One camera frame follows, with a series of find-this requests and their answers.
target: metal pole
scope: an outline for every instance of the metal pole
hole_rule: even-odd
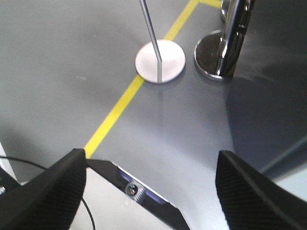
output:
[[[156,39],[155,34],[154,34],[154,28],[153,28],[152,20],[150,19],[150,15],[149,15],[149,12],[148,12],[146,1],[140,0],[140,4],[141,4],[143,14],[144,14],[144,18],[145,18],[145,21],[146,21],[146,24],[147,24],[149,36],[150,36],[150,39],[151,39],[153,47],[154,47],[154,52],[155,52],[155,55],[157,57],[158,82],[162,82],[162,58],[161,58],[161,54],[160,54],[160,51],[159,51],[157,39]]]

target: metal screw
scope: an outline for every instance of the metal screw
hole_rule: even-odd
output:
[[[128,184],[126,187],[126,194],[130,197],[137,195],[139,188],[135,184]]]
[[[0,195],[3,195],[3,194],[5,194],[5,192],[6,192],[6,189],[5,189],[5,187],[0,187]]]

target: yellow tape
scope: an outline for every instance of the yellow tape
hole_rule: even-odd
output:
[[[174,40],[177,36],[183,25],[189,19],[193,11],[195,10],[196,6],[198,5],[198,0],[190,0],[184,10],[181,12],[171,29],[168,31],[164,39],[167,40]]]
[[[209,5],[209,6],[216,7],[219,9],[222,6],[222,2],[220,0],[199,0],[198,2]]]
[[[130,86],[126,89],[122,97],[113,107],[113,109],[108,114],[108,116],[105,118],[103,123],[100,125],[100,127],[96,130],[96,132],[92,136],[92,138],[85,145],[84,149],[85,149],[87,158],[90,158],[92,154],[95,152],[95,150],[98,148],[100,143],[106,137],[110,129],[113,127],[115,122],[118,120],[120,115],[123,113],[127,105],[133,99],[134,95],[137,93],[139,88],[143,85],[143,83],[144,83],[144,78],[142,78],[140,75],[137,75],[134,78]]]
[[[217,2],[221,5],[220,1],[217,0],[190,0],[184,10],[181,12],[171,29],[168,31],[164,39],[167,40],[173,40],[183,25],[186,23],[186,21],[189,19],[193,11],[195,10],[196,6],[199,2],[213,5],[215,6]],[[137,75],[130,86],[126,89],[122,97],[119,99],[119,101],[116,103],[114,108],[111,110],[111,112],[108,114],[108,116],[105,118],[105,120],[102,122],[100,127],[96,130],[92,138],[88,141],[88,143],[85,145],[84,149],[86,152],[86,157],[91,158],[93,153],[96,151],[100,143],[103,141],[103,139],[106,137],[110,129],[113,127],[113,125],[116,123],[120,115],[124,112],[128,104],[131,102],[137,91],[140,89],[140,87],[143,85],[144,79]]]

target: black cable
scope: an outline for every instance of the black cable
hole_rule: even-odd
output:
[[[23,159],[20,159],[20,158],[16,158],[16,157],[6,157],[6,156],[0,156],[0,159],[7,159],[7,160],[12,160],[12,161],[19,161],[19,162],[22,162],[22,163],[26,163],[26,164],[31,164],[37,168],[40,168],[40,169],[43,169],[43,170],[46,170],[47,168],[39,165],[39,164],[36,164],[32,161],[27,161],[27,160],[23,160]],[[94,218],[93,218],[93,215],[91,213],[91,210],[90,208],[88,207],[86,201],[82,198],[81,199],[82,203],[84,204],[85,208],[86,208],[86,211],[88,212],[88,215],[90,216],[90,219],[91,219],[91,222],[92,222],[92,226],[93,226],[93,230],[96,230],[96,227],[95,227],[95,221],[94,221]]]

